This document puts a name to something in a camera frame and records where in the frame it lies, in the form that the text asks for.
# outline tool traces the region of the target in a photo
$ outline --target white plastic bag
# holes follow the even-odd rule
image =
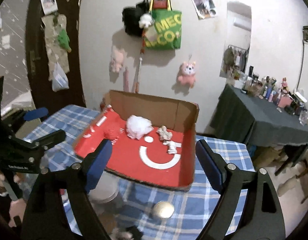
[[[56,92],[63,89],[69,89],[69,81],[60,64],[56,62],[53,71],[52,90]]]
[[[132,139],[139,140],[152,130],[152,122],[143,117],[131,115],[126,121],[127,136]]]

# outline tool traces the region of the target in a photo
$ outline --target table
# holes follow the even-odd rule
[[[240,89],[226,85],[211,122],[217,138],[256,146],[308,143],[308,125],[297,116],[280,113],[277,106],[258,97],[250,97]]]
[[[66,141],[46,151],[41,165],[51,171],[65,169],[74,162],[80,162],[73,152],[72,143],[86,126],[99,114],[97,111],[79,106],[67,106],[50,116],[30,133],[26,139],[34,140],[55,130],[63,129]],[[234,163],[240,169],[254,171],[246,146],[241,143],[197,136],[196,140],[205,139],[211,149],[219,153],[224,160]],[[37,175],[27,174],[26,182],[20,187],[24,198],[28,198]],[[220,195],[209,184],[204,171],[196,158],[195,177],[190,190],[186,193],[147,187],[125,179],[119,180],[119,193],[124,206],[117,214],[119,227],[137,225],[144,233],[143,239],[196,239],[211,216]],[[242,190],[235,215],[227,234],[235,231],[241,217],[247,190]],[[175,207],[171,218],[162,221],[152,218],[150,212],[159,201],[169,201]],[[68,199],[64,207],[70,228],[80,234]]]

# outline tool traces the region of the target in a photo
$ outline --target red crumpled object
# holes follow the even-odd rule
[[[104,137],[109,140],[116,139],[120,134],[118,123],[111,123],[104,129]]]

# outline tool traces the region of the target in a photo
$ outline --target cardboard box under table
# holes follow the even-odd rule
[[[111,90],[105,96],[106,108],[75,140],[75,153],[84,158],[105,138],[107,126],[120,130],[112,140],[112,156],[106,170],[125,179],[172,190],[189,190],[194,179],[195,123],[198,106],[194,103],[149,95]],[[149,119],[154,127],[146,136],[131,139],[125,131],[131,116]],[[159,140],[157,129],[165,125],[178,143],[177,154],[168,154],[168,146]]]

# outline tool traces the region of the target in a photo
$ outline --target pink plush toy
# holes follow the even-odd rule
[[[193,62],[192,64],[184,62],[181,65],[181,75],[177,78],[177,80],[182,85],[190,84],[190,87],[193,88],[196,81],[195,74],[195,62]]]
[[[112,71],[118,73],[124,65],[124,53],[122,51],[114,49],[110,65]]]

